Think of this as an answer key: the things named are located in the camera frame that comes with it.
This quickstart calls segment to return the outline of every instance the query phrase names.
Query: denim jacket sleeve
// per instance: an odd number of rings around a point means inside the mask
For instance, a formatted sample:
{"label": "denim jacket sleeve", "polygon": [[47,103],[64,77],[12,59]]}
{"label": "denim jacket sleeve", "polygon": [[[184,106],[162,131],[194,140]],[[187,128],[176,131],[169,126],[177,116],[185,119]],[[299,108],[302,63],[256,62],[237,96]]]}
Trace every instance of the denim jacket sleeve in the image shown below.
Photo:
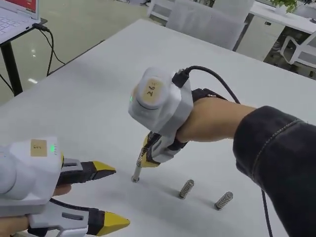
{"label": "denim jacket sleeve", "polygon": [[264,106],[234,137],[239,171],[270,197],[291,237],[316,237],[316,126]]}

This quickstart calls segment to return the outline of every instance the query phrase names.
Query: metal pin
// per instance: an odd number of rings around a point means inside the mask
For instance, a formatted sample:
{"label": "metal pin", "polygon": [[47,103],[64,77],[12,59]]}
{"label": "metal pin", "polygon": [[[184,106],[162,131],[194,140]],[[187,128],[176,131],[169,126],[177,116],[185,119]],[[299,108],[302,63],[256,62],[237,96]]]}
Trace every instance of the metal pin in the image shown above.
{"label": "metal pin", "polygon": [[224,206],[227,205],[233,199],[233,193],[225,193],[218,201],[214,204],[214,207],[217,211],[221,210]]}
{"label": "metal pin", "polygon": [[144,149],[141,150],[136,162],[136,168],[134,171],[134,175],[132,176],[132,182],[134,183],[137,183],[139,181],[140,171],[142,170],[141,163],[142,163],[143,155],[144,155]]}
{"label": "metal pin", "polygon": [[185,199],[187,197],[187,195],[189,194],[189,192],[191,191],[191,189],[194,186],[194,181],[192,179],[188,180],[183,188],[181,189],[181,191],[179,192],[179,198],[181,199]]}

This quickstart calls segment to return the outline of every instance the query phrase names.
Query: white cabinet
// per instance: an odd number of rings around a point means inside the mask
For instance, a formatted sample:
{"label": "white cabinet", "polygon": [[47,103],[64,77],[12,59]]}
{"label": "white cabinet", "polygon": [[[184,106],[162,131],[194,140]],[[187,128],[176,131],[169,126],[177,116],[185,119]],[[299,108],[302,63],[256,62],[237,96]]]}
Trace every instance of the white cabinet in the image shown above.
{"label": "white cabinet", "polygon": [[283,29],[284,25],[254,16],[236,52],[263,61]]}

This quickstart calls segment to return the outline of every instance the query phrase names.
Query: potted plant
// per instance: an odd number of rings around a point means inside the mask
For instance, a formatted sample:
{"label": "potted plant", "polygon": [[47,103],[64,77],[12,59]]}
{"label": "potted plant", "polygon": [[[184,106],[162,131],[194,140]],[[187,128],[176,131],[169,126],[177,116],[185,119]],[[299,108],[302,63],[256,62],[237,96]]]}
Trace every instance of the potted plant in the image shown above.
{"label": "potted plant", "polygon": [[276,6],[278,14],[293,12],[297,7],[297,0],[270,0]]}

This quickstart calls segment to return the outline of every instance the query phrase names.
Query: black table leg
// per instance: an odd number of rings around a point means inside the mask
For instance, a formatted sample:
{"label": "black table leg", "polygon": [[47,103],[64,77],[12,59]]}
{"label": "black table leg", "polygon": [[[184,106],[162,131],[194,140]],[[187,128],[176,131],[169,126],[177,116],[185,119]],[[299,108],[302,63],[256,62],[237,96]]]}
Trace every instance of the black table leg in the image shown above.
{"label": "black table leg", "polygon": [[1,46],[1,52],[3,55],[6,70],[9,75],[9,80],[13,89],[14,96],[23,92],[18,68],[15,63],[13,49],[11,43],[6,43]]}

